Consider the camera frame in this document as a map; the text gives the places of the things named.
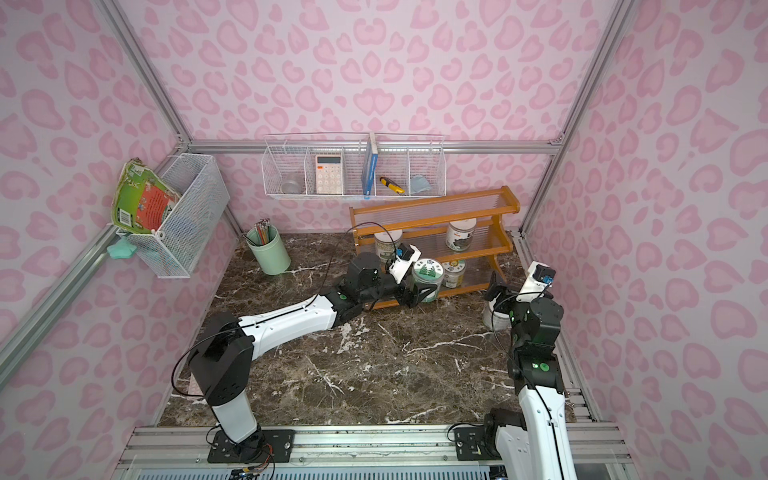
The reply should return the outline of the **green label jar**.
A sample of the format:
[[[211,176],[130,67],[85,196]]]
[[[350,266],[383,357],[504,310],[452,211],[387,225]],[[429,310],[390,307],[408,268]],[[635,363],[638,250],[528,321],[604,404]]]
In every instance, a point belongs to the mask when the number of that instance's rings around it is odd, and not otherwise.
[[[432,283],[439,285],[439,291],[443,283],[444,270],[442,264],[430,258],[421,258],[412,267],[413,283]]]
[[[374,234],[375,252],[381,262],[387,263],[395,257],[402,234],[401,230],[381,231]]]

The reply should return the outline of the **white label jar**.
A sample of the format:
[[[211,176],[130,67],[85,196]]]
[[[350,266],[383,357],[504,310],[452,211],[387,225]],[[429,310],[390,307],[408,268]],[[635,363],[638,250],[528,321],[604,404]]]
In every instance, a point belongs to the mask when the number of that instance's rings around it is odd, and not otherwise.
[[[446,229],[446,246],[452,251],[457,252],[468,250],[472,243],[476,226],[476,218],[449,222]]]
[[[509,313],[496,311],[495,301],[484,304],[482,322],[487,330],[494,332],[509,330],[511,325]]]

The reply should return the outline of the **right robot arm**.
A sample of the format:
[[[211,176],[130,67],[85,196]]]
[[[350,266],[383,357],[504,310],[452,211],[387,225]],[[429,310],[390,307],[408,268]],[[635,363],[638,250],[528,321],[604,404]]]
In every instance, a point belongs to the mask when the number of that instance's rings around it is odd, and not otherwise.
[[[575,479],[568,438],[565,386],[555,343],[563,307],[550,292],[556,271],[541,262],[529,265],[524,284],[514,290],[491,277],[484,294],[486,326],[506,326],[510,345],[507,370],[521,410],[494,408],[485,416],[485,445],[503,461],[510,479]]]

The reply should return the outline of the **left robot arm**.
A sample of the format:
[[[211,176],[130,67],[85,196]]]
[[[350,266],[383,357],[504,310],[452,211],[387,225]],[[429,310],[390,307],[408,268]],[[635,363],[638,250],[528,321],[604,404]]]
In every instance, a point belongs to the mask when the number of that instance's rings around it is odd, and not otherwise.
[[[245,393],[253,361],[305,335],[342,326],[382,301],[413,308],[436,294],[442,274],[439,262],[405,243],[386,268],[376,254],[361,253],[343,276],[308,300],[258,315],[218,315],[178,364],[190,368],[224,438],[237,447],[259,448],[264,435]]]

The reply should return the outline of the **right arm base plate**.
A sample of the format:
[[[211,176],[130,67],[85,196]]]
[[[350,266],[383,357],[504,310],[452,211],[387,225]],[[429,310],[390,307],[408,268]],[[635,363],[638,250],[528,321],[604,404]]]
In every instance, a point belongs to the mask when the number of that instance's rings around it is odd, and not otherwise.
[[[447,437],[453,442],[459,461],[498,460],[499,455],[491,445],[483,426],[461,424],[452,428]]]

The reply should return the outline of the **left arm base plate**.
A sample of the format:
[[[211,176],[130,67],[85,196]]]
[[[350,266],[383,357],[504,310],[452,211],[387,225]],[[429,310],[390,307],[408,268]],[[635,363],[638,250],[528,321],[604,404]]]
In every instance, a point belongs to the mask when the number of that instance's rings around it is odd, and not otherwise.
[[[242,442],[236,443],[223,431],[219,431],[210,442],[207,462],[259,465],[270,459],[275,463],[288,463],[295,435],[296,431],[292,429],[267,429],[257,431]]]

